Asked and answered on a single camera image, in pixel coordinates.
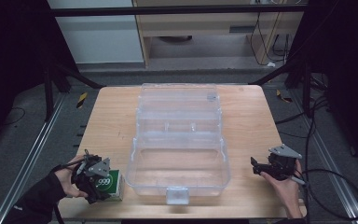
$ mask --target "black sleeve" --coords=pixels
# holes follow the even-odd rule
[[[304,218],[293,218],[293,219],[283,219],[281,221],[275,222],[275,224],[306,224]]]
[[[54,205],[65,196],[60,180],[50,173],[22,195],[11,207],[3,224],[49,223]]]

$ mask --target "wooden table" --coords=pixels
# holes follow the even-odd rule
[[[267,162],[268,149],[280,145],[263,90],[258,86],[218,85],[223,112],[223,136],[231,180],[218,197],[191,197],[189,205],[166,205],[165,196],[139,196],[126,185],[122,202],[89,205],[83,198],[63,199],[63,218],[261,218],[285,217],[273,188],[254,175],[250,158]],[[141,87],[101,89],[79,147],[111,159],[111,169],[125,174],[135,136],[135,108]]]

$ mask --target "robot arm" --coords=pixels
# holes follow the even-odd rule
[[[251,164],[255,175],[260,175],[265,172],[277,180],[284,180],[291,178],[298,184],[304,185],[305,182],[295,176],[296,160],[301,159],[301,154],[298,154],[290,147],[281,145],[269,149],[268,164],[258,163],[255,158],[251,157]]]

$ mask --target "person's arm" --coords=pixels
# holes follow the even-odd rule
[[[70,162],[82,158],[82,156],[76,156]],[[49,223],[54,205],[67,194],[74,197],[87,197],[87,193],[75,189],[71,184],[71,169],[74,167],[75,165],[69,167],[69,169],[50,173],[34,184],[14,203],[3,223]]]
[[[296,173],[300,176],[301,164],[296,161]],[[301,214],[300,206],[298,203],[298,184],[292,179],[276,180],[265,172],[261,172],[261,175],[272,185],[278,195],[281,203],[286,211],[287,219],[277,222],[277,224],[291,224],[291,223],[306,223],[303,215]]]

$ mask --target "clear plastic container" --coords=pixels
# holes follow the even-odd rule
[[[126,182],[140,195],[217,196],[230,180],[215,85],[146,84]]]
[[[144,84],[136,116],[137,135],[221,134],[222,129],[215,85]]]

